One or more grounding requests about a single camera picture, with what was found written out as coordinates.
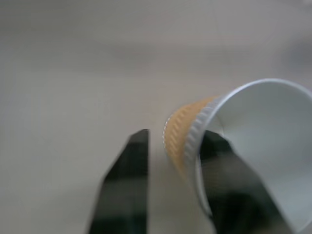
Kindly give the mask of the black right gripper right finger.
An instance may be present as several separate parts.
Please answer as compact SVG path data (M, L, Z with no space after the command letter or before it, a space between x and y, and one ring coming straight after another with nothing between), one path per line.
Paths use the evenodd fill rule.
M201 177L218 234L289 234L260 177L221 135L205 131L199 150Z

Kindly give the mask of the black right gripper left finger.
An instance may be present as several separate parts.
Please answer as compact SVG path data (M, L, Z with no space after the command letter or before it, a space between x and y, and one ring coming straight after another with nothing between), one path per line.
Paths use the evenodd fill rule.
M103 177L88 233L147 233L148 179L149 130L142 129L129 136Z

